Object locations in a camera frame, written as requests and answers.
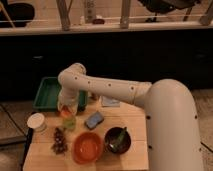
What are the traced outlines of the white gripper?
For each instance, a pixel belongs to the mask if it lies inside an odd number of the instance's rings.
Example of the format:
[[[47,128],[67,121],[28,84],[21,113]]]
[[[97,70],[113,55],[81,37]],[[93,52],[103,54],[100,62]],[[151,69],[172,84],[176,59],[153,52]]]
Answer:
[[[57,107],[61,111],[67,107],[72,114],[77,113],[79,92],[77,90],[69,90],[62,88],[58,94]]]

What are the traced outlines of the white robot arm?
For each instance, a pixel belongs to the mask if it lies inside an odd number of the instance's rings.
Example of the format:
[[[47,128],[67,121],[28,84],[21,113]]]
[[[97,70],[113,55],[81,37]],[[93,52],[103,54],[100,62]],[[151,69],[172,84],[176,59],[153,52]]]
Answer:
[[[183,83],[92,77],[80,63],[62,70],[58,81],[61,105],[71,105],[77,92],[85,90],[144,109],[149,171],[204,171],[196,105]]]

